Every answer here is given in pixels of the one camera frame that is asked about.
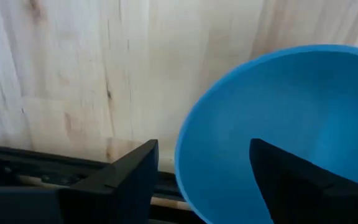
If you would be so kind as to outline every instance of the blue bowl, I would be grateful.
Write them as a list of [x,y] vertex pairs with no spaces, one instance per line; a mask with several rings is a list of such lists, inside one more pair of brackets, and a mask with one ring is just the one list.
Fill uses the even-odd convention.
[[358,48],[309,45],[261,56],[194,105],[175,170],[207,223],[272,223],[249,162],[251,138],[358,182]]

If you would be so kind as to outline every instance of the black object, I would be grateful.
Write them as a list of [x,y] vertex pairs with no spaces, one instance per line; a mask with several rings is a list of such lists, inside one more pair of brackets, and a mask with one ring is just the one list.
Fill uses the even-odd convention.
[[274,223],[358,223],[358,183],[261,139],[249,157]]
[[[0,223],[146,223],[158,142],[106,165],[0,147]],[[20,175],[66,187],[23,184]]]

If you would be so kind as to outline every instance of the bowl rim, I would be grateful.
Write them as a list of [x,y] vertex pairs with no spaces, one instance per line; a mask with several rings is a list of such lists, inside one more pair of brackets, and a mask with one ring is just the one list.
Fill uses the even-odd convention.
[[212,223],[206,216],[204,216],[197,207],[190,200],[189,196],[186,193],[185,186],[181,181],[181,175],[179,170],[179,161],[180,161],[180,149],[183,142],[184,135],[186,130],[190,125],[191,118],[196,113],[202,101],[207,99],[212,93],[218,91],[224,84],[226,84],[231,79],[238,76],[238,74],[245,72],[255,66],[260,65],[261,63],[268,62],[269,60],[273,60],[286,55],[293,55],[299,53],[307,53],[307,52],[338,52],[338,53],[347,53],[352,55],[358,55],[358,47],[348,46],[348,45],[336,45],[336,44],[318,44],[318,45],[303,45],[297,47],[290,47],[287,49],[277,50],[268,54],[261,55],[255,59],[252,59],[248,62],[245,62],[235,68],[233,68],[230,72],[226,73],[222,78],[217,80],[193,105],[190,112],[187,114],[185,121],[183,122],[180,132],[177,138],[176,146],[175,146],[175,177],[179,186],[179,190],[189,204],[190,208],[206,223]]

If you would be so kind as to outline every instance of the wood grain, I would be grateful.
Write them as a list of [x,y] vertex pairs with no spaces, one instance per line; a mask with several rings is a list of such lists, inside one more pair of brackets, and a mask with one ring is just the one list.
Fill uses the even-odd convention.
[[227,71],[305,44],[358,46],[358,0],[0,0],[0,145],[160,169]]

